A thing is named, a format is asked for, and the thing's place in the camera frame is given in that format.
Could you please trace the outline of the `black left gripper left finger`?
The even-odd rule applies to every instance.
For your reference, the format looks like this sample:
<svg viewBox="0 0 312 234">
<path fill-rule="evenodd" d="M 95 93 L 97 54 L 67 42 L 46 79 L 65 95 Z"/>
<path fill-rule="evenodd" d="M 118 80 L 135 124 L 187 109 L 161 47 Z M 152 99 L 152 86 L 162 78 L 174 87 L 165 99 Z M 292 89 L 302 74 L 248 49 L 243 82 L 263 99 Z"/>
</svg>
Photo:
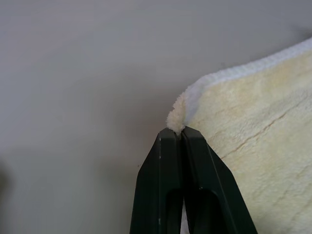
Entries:
<svg viewBox="0 0 312 234">
<path fill-rule="evenodd" d="M 180 234 L 182 206 L 180 139 L 163 129 L 137 175 L 130 234 Z"/>
</svg>

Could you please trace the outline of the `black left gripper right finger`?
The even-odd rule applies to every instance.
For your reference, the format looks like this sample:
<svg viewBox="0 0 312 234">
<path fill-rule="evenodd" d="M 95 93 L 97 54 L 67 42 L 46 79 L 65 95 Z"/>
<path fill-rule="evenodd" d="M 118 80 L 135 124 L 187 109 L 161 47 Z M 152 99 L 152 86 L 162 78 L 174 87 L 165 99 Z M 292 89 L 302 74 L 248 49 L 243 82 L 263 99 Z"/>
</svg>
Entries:
<svg viewBox="0 0 312 234">
<path fill-rule="evenodd" d="M 258 234 L 232 172 L 204 136 L 186 127 L 181 140 L 190 234 Z"/>
</svg>

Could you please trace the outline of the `cream fluffy towel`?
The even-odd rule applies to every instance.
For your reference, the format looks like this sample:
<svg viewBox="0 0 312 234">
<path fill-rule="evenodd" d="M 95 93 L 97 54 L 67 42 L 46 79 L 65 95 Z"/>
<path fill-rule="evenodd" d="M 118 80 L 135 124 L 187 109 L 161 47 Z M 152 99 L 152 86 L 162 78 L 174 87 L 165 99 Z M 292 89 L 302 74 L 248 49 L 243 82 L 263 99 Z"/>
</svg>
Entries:
<svg viewBox="0 0 312 234">
<path fill-rule="evenodd" d="M 200 78 L 167 127 L 191 127 L 231 170 L 258 234 L 312 234 L 312 38 Z"/>
</svg>

